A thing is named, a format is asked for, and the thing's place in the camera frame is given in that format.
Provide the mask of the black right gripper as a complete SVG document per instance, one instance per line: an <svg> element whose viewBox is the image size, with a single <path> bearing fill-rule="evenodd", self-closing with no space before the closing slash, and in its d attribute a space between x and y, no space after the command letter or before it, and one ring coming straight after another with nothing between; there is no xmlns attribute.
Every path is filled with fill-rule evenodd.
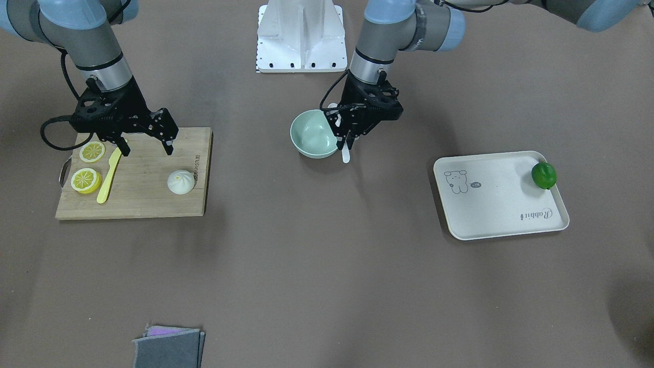
<svg viewBox="0 0 654 368"><path fill-rule="evenodd" d="M100 82L90 77L70 118L78 133L95 133L101 142L109 142L128 157L131 149L122 133L147 133L159 140L166 155L173 154L178 126L170 112L161 108L151 112L135 77L116 90L101 90Z"/></svg>

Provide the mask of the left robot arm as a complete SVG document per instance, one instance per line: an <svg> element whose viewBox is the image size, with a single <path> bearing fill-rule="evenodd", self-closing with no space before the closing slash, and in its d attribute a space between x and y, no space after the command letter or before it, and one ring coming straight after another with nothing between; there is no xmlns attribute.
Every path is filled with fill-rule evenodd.
<svg viewBox="0 0 654 368"><path fill-rule="evenodd" d="M626 128L652 134L652 7L648 1L600 1L610 28L579 19L594 1L368 1L336 103L319 110L341 153L379 123L404 111L388 77L399 52L403 86L418 87L408 126L443 136L456 152L462 137L487 146L517 138L520 124L570 115L578 128Z"/></svg>

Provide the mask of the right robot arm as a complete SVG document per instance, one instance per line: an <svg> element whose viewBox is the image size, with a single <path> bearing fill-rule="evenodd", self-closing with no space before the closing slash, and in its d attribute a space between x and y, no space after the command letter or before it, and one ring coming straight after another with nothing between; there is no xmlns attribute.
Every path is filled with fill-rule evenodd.
<svg viewBox="0 0 654 368"><path fill-rule="evenodd" d="M66 122L78 133L115 144L123 156L130 152L125 133L147 134L173 153L178 126L166 108L148 108L112 30L137 14L136 1L2 1L3 30L54 47L61 63L70 56L86 83L72 114L41 125L43 142L48 125Z"/></svg>

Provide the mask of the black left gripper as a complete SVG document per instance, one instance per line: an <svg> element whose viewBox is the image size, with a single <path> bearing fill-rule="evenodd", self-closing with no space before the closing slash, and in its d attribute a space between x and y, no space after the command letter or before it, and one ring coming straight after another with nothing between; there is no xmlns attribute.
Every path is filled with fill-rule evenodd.
<svg viewBox="0 0 654 368"><path fill-rule="evenodd" d="M351 150L355 140L367 135L381 121L398 120L404 108L399 102L399 89L387 80L387 72L377 72L369 84L351 72L344 72L330 87L345 79L341 100L336 107L327 108L327 121L337 139L337 149Z"/></svg>

